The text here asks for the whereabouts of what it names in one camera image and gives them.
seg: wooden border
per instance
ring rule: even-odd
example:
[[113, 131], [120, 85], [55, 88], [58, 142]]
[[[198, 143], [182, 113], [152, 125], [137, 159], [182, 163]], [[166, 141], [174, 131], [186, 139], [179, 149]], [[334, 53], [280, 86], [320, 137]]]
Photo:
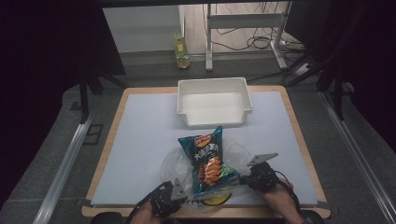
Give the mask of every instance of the wooden border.
[[[290, 123], [294, 130], [297, 143], [300, 147], [301, 153], [303, 155], [305, 166], [308, 170], [311, 181], [314, 185], [315, 193], [317, 195], [318, 201], [322, 203], [326, 203], [326, 197], [324, 195], [323, 189], [318, 180], [318, 175], [315, 170], [314, 164], [311, 160], [311, 156], [309, 155], [308, 148], [306, 146], [303, 134], [301, 132], [300, 126], [298, 124], [297, 118], [294, 114], [293, 108], [291, 106], [290, 98], [286, 92], [286, 89], [281, 86], [249, 86], [249, 91], [279, 91], [283, 103], [288, 111]], [[120, 120], [122, 117], [122, 113], [125, 108], [125, 104], [128, 100], [128, 96], [130, 94], [151, 94], [151, 93], [177, 93], [177, 87], [160, 87], [160, 88], [129, 88], [126, 89], [121, 97], [119, 108], [117, 109], [115, 118], [113, 120], [113, 124], [111, 125], [110, 132], [108, 134], [102, 156], [98, 162], [96, 167], [95, 174], [93, 175], [93, 179], [91, 182], [91, 186], [88, 190], [86, 199], [90, 201], [95, 193], [96, 187], [99, 183], [99, 180], [102, 176], [103, 171], [106, 167], [106, 162], [108, 159], [108, 155], [110, 154], [110, 150], [112, 148], [114, 138], [116, 136], [117, 129], [119, 128]], [[131, 208], [120, 208], [120, 207], [82, 207], [82, 215], [85, 217], [94, 217], [102, 212], [120, 212], [124, 217], [128, 217], [132, 211]], [[309, 210], [314, 210], [320, 214], [323, 218], [328, 218], [330, 216], [330, 209], [319, 208], [319, 207], [310, 207], [304, 208]], [[192, 218], [192, 217], [204, 217], [204, 218], [268, 218], [268, 217], [279, 217], [279, 215], [275, 214], [268, 207], [258, 207], [258, 206], [244, 206], [238, 208], [231, 207], [215, 207], [211, 211], [208, 212], [194, 212], [188, 209], [180, 209], [178, 212], [171, 215], [171, 217], [176, 218]]]

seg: white plastic bin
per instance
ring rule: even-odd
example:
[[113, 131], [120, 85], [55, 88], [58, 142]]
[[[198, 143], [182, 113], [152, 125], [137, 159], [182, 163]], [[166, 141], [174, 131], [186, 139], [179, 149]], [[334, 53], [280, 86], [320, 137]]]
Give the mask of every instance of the white plastic bin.
[[242, 124], [252, 109], [244, 77], [178, 82], [177, 113], [190, 127]]

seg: snack bag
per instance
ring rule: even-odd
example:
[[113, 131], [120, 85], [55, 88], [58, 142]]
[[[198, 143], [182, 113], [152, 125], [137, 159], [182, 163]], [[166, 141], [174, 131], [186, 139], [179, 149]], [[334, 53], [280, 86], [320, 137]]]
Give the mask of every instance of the snack bag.
[[207, 135], [179, 138], [190, 159], [194, 196], [231, 186], [240, 174], [222, 161], [222, 127]]

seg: black cable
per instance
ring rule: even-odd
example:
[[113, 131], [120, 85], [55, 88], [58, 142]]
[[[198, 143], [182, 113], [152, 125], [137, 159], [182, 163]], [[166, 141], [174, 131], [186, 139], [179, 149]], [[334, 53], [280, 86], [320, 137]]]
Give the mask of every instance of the black cable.
[[275, 6], [275, 11], [274, 12], [276, 12], [276, 9], [277, 9], [277, 5], [279, 4], [279, 2], [276, 2], [276, 6]]
[[288, 61], [291, 62], [291, 63], [294, 63], [295, 60], [292, 60], [292, 59], [288, 58], [288, 56], [286, 56], [287, 53], [292, 53], [292, 52], [284, 52], [284, 53], [283, 53], [283, 58], [286, 59], [286, 60], [288, 60]]
[[[205, 29], [205, 33], [206, 33], [206, 35], [207, 35], [207, 30], [206, 30], [206, 26], [205, 26], [205, 9], [204, 9], [204, 5], [202, 5], [202, 12], [203, 12], [203, 18], [204, 18], [204, 29]], [[211, 41], [211, 42], [212, 42], [212, 44], [220, 45], [220, 46], [223, 46], [224, 48], [232, 49], [232, 50], [237, 50], [237, 51], [239, 51], [239, 50], [244, 50], [244, 49], [249, 49], [249, 48], [265, 49], [265, 48], [267, 48], [267, 47], [269, 46], [271, 40], [270, 40], [268, 37], [264, 37], [264, 36], [255, 36], [255, 34], [257, 33], [257, 30], [258, 30], [258, 29], [259, 29], [259, 28], [256, 28], [256, 31], [254, 32], [253, 37], [251, 37], [251, 38], [249, 38], [249, 39], [247, 40], [247, 46], [246, 46], [245, 48], [234, 49], [234, 48], [231, 48], [231, 47], [229, 47], [229, 46], [227, 46], [227, 45], [224, 45], [224, 44], [221, 44], [221, 43], [218, 43], [218, 42], [215, 42], [215, 41]], [[256, 41], [263, 41], [263, 40], [265, 40], [265, 41], [268, 42], [268, 44], [267, 44], [265, 47], [258, 47], [258, 46], [255, 44]]]
[[[140, 207], [143, 206], [143, 204], [153, 200], [153, 198], [155, 199], [157, 197], [156, 195], [158, 194], [158, 191], [162, 187], [165, 187], [165, 189], [166, 189], [166, 186], [169, 186], [169, 184], [172, 185], [170, 181], [161, 183], [161, 185], [159, 185], [155, 190], [150, 192], [145, 198], [143, 198], [140, 202], [138, 202], [136, 204], [136, 206], [134, 207], [134, 210], [132, 210], [130, 215], [127, 217], [125, 224], [131, 223], [132, 219], [134, 218], [134, 215], [136, 215], [136, 213], [140, 209]], [[161, 212], [161, 209], [164, 209], [164, 206], [159, 206], [158, 204], [154, 205], [153, 201], [151, 201], [151, 205], [152, 205], [152, 211], [154, 212], [154, 214], [156, 213], [156, 211], [157, 212], [159, 212], [159, 211]]]
[[329, 48], [334, 40], [337, 38], [337, 36], [343, 31], [343, 29], [347, 26], [347, 22], [350, 20], [350, 14], [347, 13], [344, 15], [344, 17], [337, 22], [337, 25], [332, 29], [332, 31], [323, 37], [319, 43], [317, 43], [315, 46], [310, 47], [309, 49], [305, 50], [304, 53], [306, 54], [312, 54], [315, 50], [318, 49], [326, 49]]
[[280, 173], [279, 171], [274, 171], [275, 173], [278, 173], [278, 174], [280, 174], [280, 175], [282, 175], [283, 176], [283, 178], [285, 178], [285, 180], [288, 182], [288, 185], [289, 185], [289, 187], [291, 188], [291, 189], [293, 189], [293, 187], [292, 187], [292, 185], [291, 185], [291, 183], [289, 182], [289, 180], [286, 178], [286, 176], [285, 175], [283, 175], [282, 173]]
[[271, 37], [270, 37], [270, 39], [272, 40], [272, 32], [273, 32], [273, 30], [274, 30], [274, 28], [273, 27], [271, 27]]
[[286, 47], [284, 45], [279, 45], [279, 49], [281, 52], [289, 52], [289, 53], [304, 53], [305, 49], [292, 49], [289, 47]]
[[296, 206], [296, 210], [297, 210], [297, 212], [299, 213], [299, 214], [301, 214], [301, 207], [300, 207], [300, 202], [299, 202], [299, 200], [298, 200], [298, 198], [297, 198], [297, 195], [294, 193], [294, 191], [293, 191], [293, 189], [291, 188], [291, 183], [289, 182], [289, 180], [286, 178], [286, 181], [288, 181], [288, 184], [289, 185], [287, 185], [287, 184], [285, 184], [283, 181], [281, 181], [281, 180], [277, 180], [276, 181], [276, 183], [278, 184], [278, 185], [280, 185], [280, 186], [282, 186], [287, 192], [288, 192], [288, 194], [290, 195], [290, 197], [293, 199], [293, 201], [294, 201], [294, 204], [295, 204], [295, 206]]
[[273, 2], [270, 2], [270, 5], [268, 6], [268, 9], [267, 9], [267, 13], [270, 11], [270, 8], [271, 8], [272, 3], [273, 3]]
[[263, 4], [264, 8], [262, 8], [262, 13], [265, 12], [265, 8], [267, 7], [267, 2], [265, 2], [265, 4]]
[[[218, 4], [216, 4], [216, 6], [215, 6], [215, 12], [216, 12], [216, 14], [218, 14]], [[233, 32], [233, 31], [238, 30], [238, 29], [239, 29], [239, 28], [235, 28], [235, 29], [226, 31], [226, 32], [224, 32], [224, 33], [221, 33], [221, 32], [219, 31], [219, 29], [216, 29], [216, 31], [218, 32], [219, 35], [227, 35], [228, 33]]]
[[[274, 29], [274, 27], [272, 27], [271, 28], [272, 29], [272, 31], [274, 31], [275, 33], [277, 33], [277, 31]], [[285, 40], [285, 39], [283, 39], [283, 38], [280, 38], [281, 40], [283, 40], [283, 41], [285, 41], [285, 42], [289, 42], [289, 43], [291, 43], [291, 44], [303, 44], [303, 43], [301, 43], [301, 42], [295, 42], [295, 41], [289, 41], [289, 40]]]
[[257, 8], [259, 8], [262, 5], [262, 3], [259, 3], [259, 5], [254, 9], [253, 14], [256, 12]]
[[286, 77], [288, 77], [289, 75], [291, 75], [294, 71], [294, 67], [297, 66], [298, 64], [300, 64], [300, 62], [303, 61], [303, 59], [305, 59], [306, 57], [308, 57], [308, 54], [305, 52], [300, 58], [298, 58], [296, 61], [294, 61], [286, 70], [285, 74], [283, 75], [283, 77], [276, 83], [276, 85], [285, 85], [285, 79]]
[[247, 83], [249, 83], [249, 82], [251, 82], [251, 81], [254, 81], [254, 80], [257, 80], [257, 79], [262, 79], [262, 78], [266, 78], [266, 77], [277, 76], [277, 75], [282, 74], [282, 73], [283, 73], [283, 71], [277, 72], [277, 73], [273, 73], [273, 74], [270, 74], [270, 75], [266, 75], [266, 76], [249, 78], [249, 79], [247, 79]]

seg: cable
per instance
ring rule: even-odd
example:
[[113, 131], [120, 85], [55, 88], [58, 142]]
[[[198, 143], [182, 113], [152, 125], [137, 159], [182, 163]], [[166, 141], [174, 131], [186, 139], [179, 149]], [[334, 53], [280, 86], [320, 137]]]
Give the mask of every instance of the cable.
[[279, 4], [279, 2], [276, 2], [276, 6], [275, 6], [275, 11], [274, 12], [276, 12], [276, 9], [277, 9], [277, 5]]
[[295, 41], [289, 41], [289, 40], [285, 40], [285, 39], [283, 39], [283, 38], [280, 38], [281, 40], [283, 40], [283, 41], [285, 41], [285, 42], [289, 42], [289, 43], [291, 43], [291, 44], [303, 44], [303, 43], [301, 43], [301, 42], [295, 42]]
[[289, 62], [294, 63], [295, 60], [292, 60], [292, 59], [288, 58], [288, 56], [286, 56], [287, 53], [292, 53], [292, 52], [284, 52], [284, 53], [283, 53], [283, 58], [286, 59], [286, 60], [288, 60]]
[[270, 2], [270, 5], [268, 6], [268, 9], [267, 9], [267, 13], [270, 11], [270, 8], [271, 8], [272, 3], [273, 3], [273, 2]]
[[274, 30], [274, 28], [271, 28], [271, 37], [270, 37], [270, 39], [272, 40], [272, 32], [273, 32], [273, 30]]
[[[203, 18], [204, 18], [204, 29], [205, 29], [205, 33], [206, 33], [206, 35], [207, 35], [207, 30], [206, 30], [206, 26], [205, 26], [205, 9], [204, 9], [204, 5], [202, 5], [202, 12], [203, 12]], [[235, 48], [232, 48], [232, 47], [229, 47], [229, 46], [227, 46], [227, 45], [224, 45], [224, 44], [221, 44], [221, 43], [218, 43], [218, 42], [215, 42], [215, 41], [211, 41], [212, 42], [212, 44], [216, 44], [216, 45], [220, 45], [220, 46], [223, 46], [224, 48], [226, 48], [226, 49], [232, 49], [232, 50], [236, 50], [236, 51], [239, 51], [239, 50], [244, 50], [244, 49], [249, 49], [249, 48], [255, 48], [255, 49], [266, 49], [269, 45], [270, 45], [270, 39], [268, 38], [268, 37], [264, 37], [264, 36], [255, 36], [255, 34], [257, 33], [257, 30], [258, 30], [259, 28], [256, 28], [256, 30], [255, 30], [255, 32], [254, 32], [254, 34], [253, 34], [253, 37], [251, 37], [251, 38], [249, 38], [248, 40], [247, 40], [247, 46], [245, 47], [245, 48], [241, 48], [241, 49], [235, 49]], [[265, 46], [265, 47], [258, 47], [257, 45], [256, 45], [256, 42], [257, 41], [267, 41], [268, 43], [267, 43], [267, 45]]]
[[289, 182], [289, 180], [286, 178], [286, 176], [285, 175], [283, 175], [282, 173], [280, 173], [279, 171], [274, 171], [275, 173], [278, 173], [278, 174], [280, 174], [280, 175], [282, 175], [283, 176], [283, 178], [285, 178], [285, 180], [288, 182], [288, 185], [289, 185], [289, 187], [291, 188], [291, 189], [293, 189], [293, 187], [292, 187], [292, 185], [291, 185], [291, 183]]
[[293, 52], [304, 53], [305, 52], [305, 49], [293, 49], [293, 48], [289, 48], [284, 45], [279, 45], [279, 49], [281, 52], [290, 52], [290, 53], [293, 53]]
[[253, 14], [256, 12], [256, 10], [262, 5], [262, 3], [259, 3], [259, 5], [254, 9]]
[[[228, 4], [225, 4], [225, 6], [227, 7], [227, 9], [230, 11], [230, 14], [233, 15], [233, 13], [231, 12], [231, 10], [228, 8], [227, 5], [228, 5]], [[216, 6], [215, 6], [215, 12], [216, 12], [216, 14], [218, 14], [218, 4], [216, 4]], [[218, 32], [219, 35], [227, 35], [228, 33], [233, 32], [233, 31], [238, 30], [238, 29], [239, 29], [239, 28], [235, 28], [235, 29], [226, 31], [226, 32], [224, 32], [224, 33], [221, 33], [221, 32], [219, 31], [219, 29], [216, 29], [216, 31]]]
[[282, 73], [283, 73], [283, 71], [277, 72], [277, 73], [273, 73], [273, 74], [270, 74], [270, 75], [266, 75], [266, 76], [249, 78], [249, 79], [247, 79], [247, 83], [249, 83], [249, 82], [251, 82], [251, 81], [254, 81], [254, 80], [257, 80], [257, 79], [262, 79], [262, 78], [266, 78], [266, 77], [277, 76], [277, 75], [282, 74]]
[[292, 187], [291, 187], [291, 183], [289, 182], [289, 180], [285, 177], [286, 181], [288, 182], [289, 185], [285, 184], [283, 181], [279, 180], [279, 178], [277, 179], [276, 183], [280, 186], [282, 186], [290, 195], [290, 197], [294, 200], [294, 204], [296, 206], [296, 210], [299, 214], [301, 214], [301, 207], [300, 207], [300, 202], [297, 198], [297, 195], [294, 193]]
[[267, 2], [265, 2], [265, 4], [262, 4], [264, 6], [264, 8], [262, 8], [262, 13], [265, 12], [265, 8], [267, 7]]
[[288, 69], [286, 70], [286, 73], [284, 74], [284, 76], [276, 83], [276, 85], [285, 85], [285, 79], [286, 77], [288, 77], [290, 74], [292, 74], [292, 72], [294, 71], [294, 67], [297, 66], [298, 64], [300, 64], [300, 62], [303, 61], [303, 59], [305, 59], [306, 57], [308, 57], [308, 54], [305, 52], [300, 58], [298, 58], [296, 61], [294, 61], [291, 66], [288, 67]]

